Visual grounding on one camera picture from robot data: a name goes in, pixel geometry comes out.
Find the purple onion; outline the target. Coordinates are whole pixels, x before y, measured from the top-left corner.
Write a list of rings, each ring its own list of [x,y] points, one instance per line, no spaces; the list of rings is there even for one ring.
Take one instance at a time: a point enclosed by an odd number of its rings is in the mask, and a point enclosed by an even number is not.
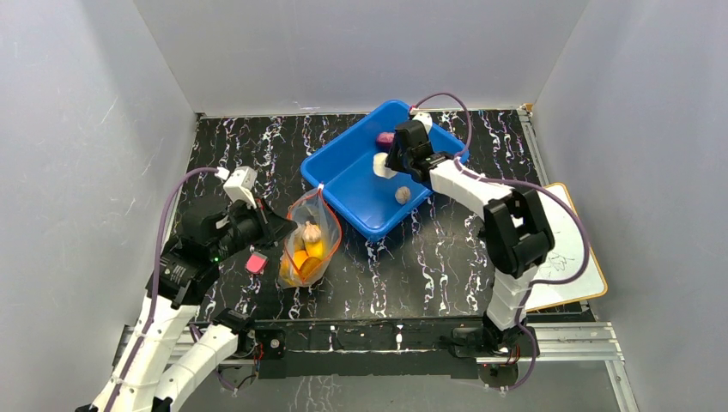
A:
[[[375,144],[380,151],[388,151],[394,142],[395,134],[393,132],[381,132],[375,139]]]

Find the clear zip top bag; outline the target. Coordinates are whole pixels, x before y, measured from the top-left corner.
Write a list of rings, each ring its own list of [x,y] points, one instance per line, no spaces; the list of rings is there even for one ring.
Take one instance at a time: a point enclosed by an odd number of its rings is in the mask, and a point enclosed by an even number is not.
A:
[[[277,282],[282,288],[309,288],[326,272],[342,240],[342,227],[325,201],[324,185],[300,197],[288,208],[296,224],[283,241]]]

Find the yellow mango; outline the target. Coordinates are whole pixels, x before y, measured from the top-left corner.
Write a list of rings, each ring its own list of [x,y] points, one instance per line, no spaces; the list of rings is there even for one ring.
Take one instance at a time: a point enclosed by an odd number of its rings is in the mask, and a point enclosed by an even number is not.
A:
[[[322,239],[315,242],[304,242],[305,250],[310,258],[317,258],[323,260],[326,256],[325,243]]]

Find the orange bell pepper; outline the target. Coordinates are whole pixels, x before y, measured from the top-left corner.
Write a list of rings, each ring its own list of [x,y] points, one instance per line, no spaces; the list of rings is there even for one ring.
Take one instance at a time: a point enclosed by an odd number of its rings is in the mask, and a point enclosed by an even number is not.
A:
[[[304,284],[313,282],[322,260],[312,257],[306,251],[296,251],[293,255],[291,276],[294,282]]]

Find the blue plastic bin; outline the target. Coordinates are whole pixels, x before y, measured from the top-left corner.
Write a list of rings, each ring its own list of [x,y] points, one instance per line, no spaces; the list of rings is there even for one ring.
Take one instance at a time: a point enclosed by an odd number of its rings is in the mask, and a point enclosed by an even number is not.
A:
[[[383,179],[373,172],[373,157],[379,152],[375,144],[381,132],[409,119],[410,106],[401,100],[388,100],[344,132],[306,157],[300,172],[313,186],[324,185],[329,206],[369,241],[383,239],[412,210],[433,192],[399,173]],[[398,187],[407,186],[411,199],[399,204]]]

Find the white mushroom piece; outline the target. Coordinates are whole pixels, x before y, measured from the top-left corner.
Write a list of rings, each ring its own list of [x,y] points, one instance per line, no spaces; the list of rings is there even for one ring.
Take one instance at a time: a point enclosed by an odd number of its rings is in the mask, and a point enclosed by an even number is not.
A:
[[[379,152],[373,157],[373,172],[376,176],[383,179],[391,179],[397,175],[397,172],[390,169],[386,165],[388,154]]]

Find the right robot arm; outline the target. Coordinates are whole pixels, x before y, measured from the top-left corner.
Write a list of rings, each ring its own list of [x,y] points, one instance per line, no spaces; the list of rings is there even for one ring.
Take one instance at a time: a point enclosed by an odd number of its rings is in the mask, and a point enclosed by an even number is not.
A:
[[[397,125],[388,155],[375,161],[374,170],[385,178],[406,173],[482,219],[479,237],[494,268],[491,299],[481,328],[455,329],[443,341],[457,357],[507,354],[527,331],[525,303],[539,266],[555,246],[553,232],[537,189],[486,182],[457,157],[434,151],[430,130],[422,114]]]

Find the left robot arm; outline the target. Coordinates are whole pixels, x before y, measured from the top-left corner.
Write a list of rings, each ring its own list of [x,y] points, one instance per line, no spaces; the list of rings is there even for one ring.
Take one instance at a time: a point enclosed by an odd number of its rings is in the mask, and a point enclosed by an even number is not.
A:
[[[203,197],[181,216],[149,278],[133,335],[101,393],[82,411],[178,411],[222,361],[256,347],[253,320],[233,309],[218,314],[177,361],[180,337],[220,277],[220,263],[240,251],[270,249],[297,225],[263,199]]]

